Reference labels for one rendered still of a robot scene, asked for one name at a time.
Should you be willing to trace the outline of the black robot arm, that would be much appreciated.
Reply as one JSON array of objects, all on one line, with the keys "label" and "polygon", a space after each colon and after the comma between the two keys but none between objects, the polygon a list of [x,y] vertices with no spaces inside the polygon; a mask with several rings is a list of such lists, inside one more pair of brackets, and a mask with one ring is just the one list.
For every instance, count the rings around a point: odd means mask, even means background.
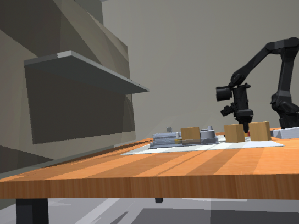
[{"label": "black robot arm", "polygon": [[[299,127],[299,106],[291,103],[290,83],[292,78],[294,59],[299,52],[299,38],[290,37],[281,41],[269,42],[245,66],[236,70],[228,86],[216,88],[218,101],[230,100],[232,91],[234,99],[247,98],[246,89],[251,86],[241,85],[248,74],[268,55],[280,54],[282,59],[277,93],[272,95],[272,109],[279,116],[281,129]],[[241,86],[240,86],[241,85]],[[237,86],[237,88],[234,88]]]}]

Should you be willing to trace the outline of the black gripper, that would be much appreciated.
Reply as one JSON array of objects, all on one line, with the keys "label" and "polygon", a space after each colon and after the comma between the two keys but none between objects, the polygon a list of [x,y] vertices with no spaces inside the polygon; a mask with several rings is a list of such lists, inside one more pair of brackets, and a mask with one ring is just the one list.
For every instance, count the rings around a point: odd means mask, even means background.
[{"label": "black gripper", "polygon": [[237,112],[234,113],[234,119],[236,119],[239,124],[243,124],[243,130],[245,133],[248,132],[248,123],[252,122],[253,110],[248,108],[247,98],[234,99],[234,104],[236,105]]}]

